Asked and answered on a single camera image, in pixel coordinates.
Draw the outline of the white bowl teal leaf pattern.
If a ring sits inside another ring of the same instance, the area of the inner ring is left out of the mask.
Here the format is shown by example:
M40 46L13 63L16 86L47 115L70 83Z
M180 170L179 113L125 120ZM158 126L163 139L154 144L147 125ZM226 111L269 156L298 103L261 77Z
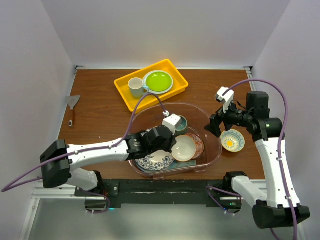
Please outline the white bowl teal leaf pattern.
M180 135L175 140L176 144L171 149L173 158L179 162L190 161L196 154L195 141L187 135Z

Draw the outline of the teal glazed ceramic mug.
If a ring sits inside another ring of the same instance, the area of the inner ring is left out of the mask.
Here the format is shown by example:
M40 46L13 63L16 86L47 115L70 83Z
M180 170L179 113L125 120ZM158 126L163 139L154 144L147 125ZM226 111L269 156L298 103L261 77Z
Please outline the teal glazed ceramic mug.
M177 136L185 135L188 132L187 119L182 115L179 115L179 117L180 117L180 124L176 127L176 135Z

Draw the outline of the dark blue patterned plate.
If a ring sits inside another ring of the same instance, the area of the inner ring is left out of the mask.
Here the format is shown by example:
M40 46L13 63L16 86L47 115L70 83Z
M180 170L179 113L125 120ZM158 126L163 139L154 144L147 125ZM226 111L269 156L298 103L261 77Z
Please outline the dark blue patterned plate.
M175 159L172 154L163 150L158 150L144 158L136 159L136 164L149 172L162 171L170 167Z

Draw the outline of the mint divided rectangular plate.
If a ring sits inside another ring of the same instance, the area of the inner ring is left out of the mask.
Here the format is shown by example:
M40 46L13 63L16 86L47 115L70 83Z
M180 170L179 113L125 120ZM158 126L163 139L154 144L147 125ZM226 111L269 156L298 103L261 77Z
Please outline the mint divided rectangular plate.
M189 160L186 162L180 162L180 161L174 161L172 165L170 166L170 169L180 169L180 168L187 168L187 167L193 167L197 165L196 160Z

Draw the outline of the yellow patterned bowl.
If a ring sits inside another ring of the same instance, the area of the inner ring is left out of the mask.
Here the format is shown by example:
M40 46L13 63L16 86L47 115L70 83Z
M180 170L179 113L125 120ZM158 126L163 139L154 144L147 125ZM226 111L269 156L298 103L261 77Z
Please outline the yellow patterned bowl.
M234 129L223 131L220 140L222 147L231 153L242 151L246 144L244 136Z

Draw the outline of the red patterned bowl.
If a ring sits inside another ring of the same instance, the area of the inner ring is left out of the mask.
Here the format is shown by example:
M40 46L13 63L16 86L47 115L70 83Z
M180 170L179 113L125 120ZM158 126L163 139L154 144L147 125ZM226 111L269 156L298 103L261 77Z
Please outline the red patterned bowl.
M194 154L194 156L192 158L192 160L195 160L195 159L199 158L203 154L203 152L205 150L204 142L202 141L202 139L197 134L187 133L186 136L189 136L195 142L196 152L195 152L195 154Z

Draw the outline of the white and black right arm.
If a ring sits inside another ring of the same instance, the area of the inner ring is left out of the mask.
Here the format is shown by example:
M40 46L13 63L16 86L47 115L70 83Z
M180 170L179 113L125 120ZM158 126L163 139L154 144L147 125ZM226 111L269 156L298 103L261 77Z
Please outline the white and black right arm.
M227 172L219 191L227 196L242 197L252 208L255 224L260 229L293 227L310 217L310 209L301 205L286 159L285 137L281 135L283 123L270 117L269 96L266 92L250 91L245 109L238 109L234 91L221 87L215 99L223 106L212 114L205 130L216 137L233 126L243 127L251 134L262 161L266 192L262 192L242 171Z

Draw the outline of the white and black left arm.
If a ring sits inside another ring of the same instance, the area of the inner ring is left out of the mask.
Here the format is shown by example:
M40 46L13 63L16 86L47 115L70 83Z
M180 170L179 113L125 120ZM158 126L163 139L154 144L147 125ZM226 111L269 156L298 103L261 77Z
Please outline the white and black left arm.
M143 159L157 151L170 153L176 144L175 138L176 128L161 124L129 134L124 139L96 144L67 145L63 139L56 140L40 156L43 187L50 189L69 184L99 196L104 190L100 173L86 171L83 167Z

